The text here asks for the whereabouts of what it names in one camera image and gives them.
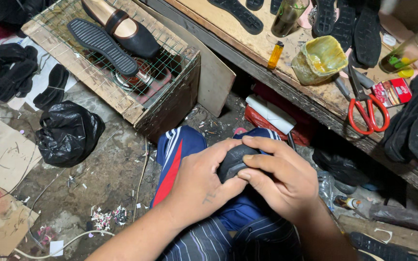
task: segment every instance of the black garbage bag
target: black garbage bag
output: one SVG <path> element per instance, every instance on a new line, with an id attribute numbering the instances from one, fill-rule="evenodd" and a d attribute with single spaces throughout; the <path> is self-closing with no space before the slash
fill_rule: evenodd
<path id="1" fill-rule="evenodd" d="M 72 101 L 54 104 L 41 115 L 38 149 L 46 163 L 70 168 L 85 160 L 105 129 L 103 120 Z"/>
<path id="2" fill-rule="evenodd" d="M 314 149 L 312 159 L 319 168 L 330 172 L 335 179 L 347 185 L 358 186 L 369 182 L 369 177 L 360 170 L 361 164 L 355 159 L 317 148 Z"/>

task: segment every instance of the yellow lighter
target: yellow lighter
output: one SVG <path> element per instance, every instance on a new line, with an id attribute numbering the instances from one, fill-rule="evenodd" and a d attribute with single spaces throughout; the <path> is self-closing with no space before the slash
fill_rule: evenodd
<path id="1" fill-rule="evenodd" d="M 274 50 L 272 51 L 272 55 L 270 55 L 269 63 L 267 64 L 268 69 L 273 70 L 275 69 L 275 67 L 277 67 L 277 62 L 280 58 L 280 54 L 282 54 L 284 46 L 285 45 L 281 41 L 278 41 L 275 44 Z"/>

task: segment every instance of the red stripe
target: red stripe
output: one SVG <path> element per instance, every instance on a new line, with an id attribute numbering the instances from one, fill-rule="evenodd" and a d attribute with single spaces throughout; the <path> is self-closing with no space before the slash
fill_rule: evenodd
<path id="1" fill-rule="evenodd" d="M 182 157 L 182 142 L 183 139 L 180 141 L 180 144 L 178 145 L 177 153 L 175 154 L 174 161 L 172 162 L 172 165 L 167 172 L 167 175 L 165 175 L 164 180 L 162 181 L 161 185 L 159 186 L 159 189 L 156 192 L 156 196 L 154 197 L 154 203 L 153 207 L 157 205 L 159 202 L 161 202 L 169 192 L 171 191 L 172 187 L 174 186 L 175 177 L 177 176 L 178 169 L 180 168 L 180 159 Z"/>

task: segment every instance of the concrete floor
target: concrete floor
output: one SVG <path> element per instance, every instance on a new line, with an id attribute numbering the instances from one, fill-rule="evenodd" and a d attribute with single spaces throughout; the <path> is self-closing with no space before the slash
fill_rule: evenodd
<path id="1" fill-rule="evenodd" d="M 21 182 L 13 192 L 18 199 L 25 199 L 30 196 L 27 202 L 32 207 L 34 200 L 41 193 L 56 175 L 60 177 L 39 198 L 33 210 L 40 216 L 32 227 L 32 233 L 37 234 L 41 226 L 51 226 L 57 233 L 53 240 L 64 240 L 67 242 L 76 235 L 86 231 L 86 222 L 90 221 L 91 207 L 100 206 L 104 211 L 111 211 L 121 205 L 133 213 L 136 201 L 136 191 L 139 185 L 141 172 L 145 158 L 144 137 L 136 133 L 133 127 L 125 121 L 121 115 L 116 113 L 110 106 L 102 101 L 96 94 L 86 88 L 82 83 L 76 84 L 67 92 L 66 99 L 84 106 L 86 109 L 98 114 L 105 122 L 106 129 L 99 139 L 94 153 L 84 162 L 73 168 L 61 169 L 46 164 L 41 160 Z M 247 130 L 253 128 L 251 123 L 244 120 L 244 98 L 230 93 L 226 108 L 220 118 L 208 113 L 199 104 L 195 106 L 187 120 L 181 125 L 190 125 L 196 130 L 204 133 L 208 145 L 212 145 L 227 137 L 233 136 L 236 128 L 243 127 Z M 18 117 L 30 122 L 33 129 L 37 130 L 39 118 L 42 111 L 34 112 L 27 104 L 20 111 L 9 108 L 6 104 L 0 103 L 0 117 Z M 10 127 L 17 130 L 25 130 L 25 135 L 34 141 L 34 134 L 26 122 L 16 119 L 1 119 Z M 155 145 L 150 144 L 150 158 L 143 176 L 140 188 L 138 203 L 141 208 L 136 210 L 136 217 L 146 213 L 145 206 L 149 206 L 154 197 L 154 192 L 159 179 L 161 167 L 155 161 Z M 299 153 L 316 167 L 312 161 L 313 149 L 297 146 Z M 69 177 L 74 177 L 76 185 L 67 186 Z M 365 189 L 359 189 L 358 193 L 366 198 L 375 199 L 376 202 L 382 199 L 376 193 L 370 193 Z M 338 216 L 346 214 L 354 216 L 351 210 L 335 208 Z M 111 232 L 118 233 L 131 223 L 128 220 L 124 226 L 111 222 Z M 84 260 L 97 247 L 102 245 L 110 236 L 95 235 L 89 238 L 87 235 L 75 241 L 64 250 L 64 255 L 57 257 L 57 260 Z M 22 240 L 18 249 L 31 255 L 42 256 L 49 253 L 40 249 L 35 242 L 27 236 L 27 242 Z"/>

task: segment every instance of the wooden crate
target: wooden crate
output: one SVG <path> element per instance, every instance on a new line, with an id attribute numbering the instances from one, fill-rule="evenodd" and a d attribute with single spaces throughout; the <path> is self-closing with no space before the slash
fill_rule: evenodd
<path id="1" fill-rule="evenodd" d="M 162 46 L 157 58 L 146 62 L 154 75 L 167 68 L 172 80 L 145 103 L 135 98 L 137 94 L 143 95 L 142 92 L 127 91 L 120 86 L 110 62 L 82 47 L 67 30 L 67 24 L 74 18 L 94 22 L 83 11 L 80 0 L 57 1 L 27 22 L 22 31 L 122 114 L 137 131 L 157 141 L 161 134 L 177 126 L 196 103 L 199 50 L 188 46 L 136 3 L 130 0 L 108 2 L 142 23 Z"/>

